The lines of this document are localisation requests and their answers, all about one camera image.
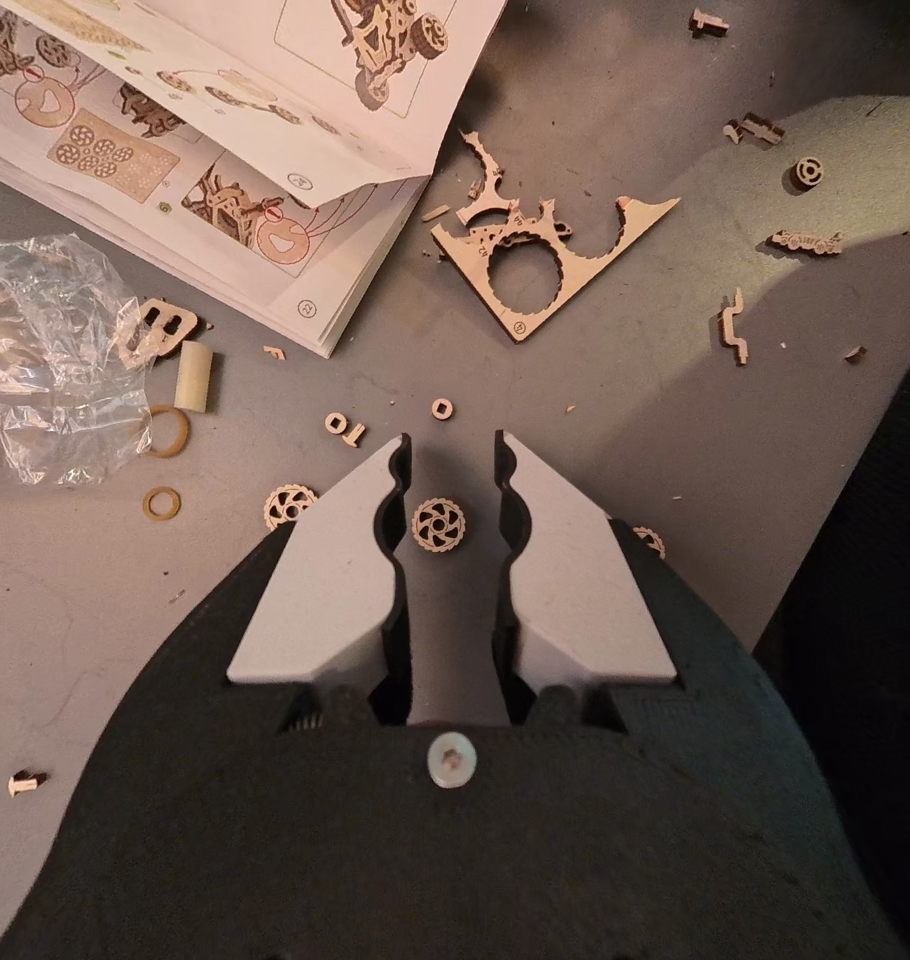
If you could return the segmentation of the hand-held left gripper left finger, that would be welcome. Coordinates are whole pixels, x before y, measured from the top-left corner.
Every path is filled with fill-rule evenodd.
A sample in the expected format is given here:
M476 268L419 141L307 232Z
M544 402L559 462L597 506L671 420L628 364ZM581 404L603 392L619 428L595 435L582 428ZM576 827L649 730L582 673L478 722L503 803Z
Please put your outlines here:
M237 685L359 690L383 724L406 724L413 666L406 581L412 442L403 433L293 524L226 671Z

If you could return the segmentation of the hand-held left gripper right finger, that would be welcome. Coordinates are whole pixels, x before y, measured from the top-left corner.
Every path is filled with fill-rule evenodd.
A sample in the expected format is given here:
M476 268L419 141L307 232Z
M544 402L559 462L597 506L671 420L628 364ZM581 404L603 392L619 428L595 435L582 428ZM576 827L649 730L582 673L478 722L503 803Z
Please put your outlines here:
M600 690L664 687L677 667L609 514L519 438L498 430L499 572L494 667L511 724L563 688L591 715Z

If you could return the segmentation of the wooden parts sheet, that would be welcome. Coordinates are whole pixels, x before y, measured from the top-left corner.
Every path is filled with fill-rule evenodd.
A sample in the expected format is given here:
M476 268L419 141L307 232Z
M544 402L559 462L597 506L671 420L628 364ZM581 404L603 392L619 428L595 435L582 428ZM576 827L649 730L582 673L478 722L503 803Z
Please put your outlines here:
M516 344L524 342L554 317L680 202L679 198L656 204L628 196L617 198L621 228L616 243L600 256L583 256L568 247L570 231L564 223L557 221L554 199L540 202L537 217L525 216L518 199L507 199L500 194L504 170L485 149L479 134L474 130L462 132L461 138L482 163L484 180L471 202L456 212L461 224L467 227L467 233L455 236L442 225L436 225L431 231L432 238ZM557 290L546 307L523 313L509 307L497 296L491 282L490 261L496 250L534 242L545 245L554 258L558 273Z

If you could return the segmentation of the pale wax stick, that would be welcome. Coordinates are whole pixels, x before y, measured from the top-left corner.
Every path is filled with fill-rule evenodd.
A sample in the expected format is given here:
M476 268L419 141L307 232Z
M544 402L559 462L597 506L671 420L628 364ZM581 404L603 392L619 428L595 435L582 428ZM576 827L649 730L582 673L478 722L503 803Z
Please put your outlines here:
M186 340L181 344L173 396L175 408L206 413L213 358L213 350L203 342Z

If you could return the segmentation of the zigzag wooden piece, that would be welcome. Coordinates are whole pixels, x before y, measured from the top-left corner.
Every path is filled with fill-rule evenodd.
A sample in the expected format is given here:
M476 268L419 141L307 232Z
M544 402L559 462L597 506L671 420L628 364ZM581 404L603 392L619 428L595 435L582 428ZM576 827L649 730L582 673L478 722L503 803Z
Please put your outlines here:
M744 367L749 362L749 344L746 339L738 335L735 319L745 308L744 294L740 286L736 287L730 303L725 306L719 318L720 338L723 347L733 351L738 367Z

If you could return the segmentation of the slotted oval wooden plate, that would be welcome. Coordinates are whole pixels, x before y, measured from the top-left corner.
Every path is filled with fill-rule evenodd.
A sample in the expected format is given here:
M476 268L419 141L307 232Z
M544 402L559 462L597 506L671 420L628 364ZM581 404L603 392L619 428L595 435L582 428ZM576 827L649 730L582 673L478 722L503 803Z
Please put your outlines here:
M199 325L197 315L161 298L151 297L127 311L116 330L115 345L127 370L145 367L174 352Z

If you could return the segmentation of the clear plastic bag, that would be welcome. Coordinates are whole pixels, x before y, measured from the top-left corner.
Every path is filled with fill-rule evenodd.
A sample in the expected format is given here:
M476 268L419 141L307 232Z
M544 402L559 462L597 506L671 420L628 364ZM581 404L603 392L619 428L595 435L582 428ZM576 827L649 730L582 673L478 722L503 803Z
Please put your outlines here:
M137 298L75 234L0 241L0 484L101 483L150 445L147 366L115 345Z

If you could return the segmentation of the toothed wooden strip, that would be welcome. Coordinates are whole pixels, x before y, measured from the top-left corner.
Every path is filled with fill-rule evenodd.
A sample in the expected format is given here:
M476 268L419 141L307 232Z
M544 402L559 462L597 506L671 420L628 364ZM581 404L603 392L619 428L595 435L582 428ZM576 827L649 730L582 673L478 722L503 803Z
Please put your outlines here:
M782 229L773 233L767 243L791 253L805 253L812 257L834 257L844 250L844 238L840 232L821 236L805 231Z

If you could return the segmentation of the instruction booklet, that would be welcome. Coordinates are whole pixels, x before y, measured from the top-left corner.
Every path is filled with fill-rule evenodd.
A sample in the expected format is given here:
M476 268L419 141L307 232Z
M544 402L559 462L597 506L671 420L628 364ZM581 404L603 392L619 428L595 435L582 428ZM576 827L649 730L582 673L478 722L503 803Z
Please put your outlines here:
M328 358L504 6L0 1L0 182Z

